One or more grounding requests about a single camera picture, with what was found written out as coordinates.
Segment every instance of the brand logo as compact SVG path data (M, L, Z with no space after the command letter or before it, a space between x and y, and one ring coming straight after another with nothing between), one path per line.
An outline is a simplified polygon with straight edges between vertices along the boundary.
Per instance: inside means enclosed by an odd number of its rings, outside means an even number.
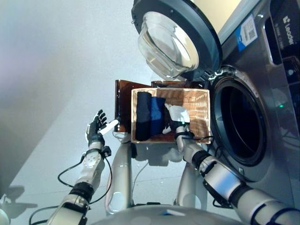
M283 23L289 23L291 20L288 16L286 16L285 18L283 18Z
M287 25L285 25L285 31L286 31L287 38L289 40L290 45L293 45L294 37L292 36L292 32L291 32L291 28L290 28L290 21L291 21L291 19L288 16L283 18L283 23L284 24L288 23Z

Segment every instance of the black garment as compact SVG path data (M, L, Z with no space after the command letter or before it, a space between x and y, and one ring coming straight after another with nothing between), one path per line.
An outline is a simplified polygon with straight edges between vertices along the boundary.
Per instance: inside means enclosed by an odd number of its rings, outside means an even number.
M147 92L137 93L135 138L138 141L146 141L150 138L151 97L152 95Z

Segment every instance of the blue cloth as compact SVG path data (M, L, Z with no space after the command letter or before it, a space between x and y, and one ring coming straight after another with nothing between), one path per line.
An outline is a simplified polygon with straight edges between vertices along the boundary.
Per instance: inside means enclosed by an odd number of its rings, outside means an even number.
M152 97L151 98L151 126L150 135L161 134L164 129L164 107L165 98Z

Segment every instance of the robot forearm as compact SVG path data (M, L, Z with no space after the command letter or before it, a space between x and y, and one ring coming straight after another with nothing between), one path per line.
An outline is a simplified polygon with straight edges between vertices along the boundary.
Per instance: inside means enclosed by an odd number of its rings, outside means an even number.
M286 206L263 191L252 189L230 168L204 151L178 127L176 142L185 161L204 177L204 186L221 204L231 204L243 222L252 225L294 225L300 223L299 210Z
M98 149L93 147L85 153L83 169L70 193L63 199L57 210L50 217L48 225L84 225L90 200L100 184L104 169L103 158Z

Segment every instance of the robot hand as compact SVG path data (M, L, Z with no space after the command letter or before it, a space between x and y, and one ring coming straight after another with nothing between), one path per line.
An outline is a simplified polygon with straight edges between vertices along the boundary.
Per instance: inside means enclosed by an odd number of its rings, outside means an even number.
M187 110L178 105L169 105L165 103L165 107L169 112L169 127L163 131L163 134L170 132L171 130L176 131L178 127L189 126L189 115Z
M89 146L93 142L101 142L102 145L105 144L102 135L106 134L114 126L116 126L119 121L113 120L109 123L106 123L107 118L103 110L99 110L98 113L94 116L93 121L87 125L85 132L85 139L89 143Z

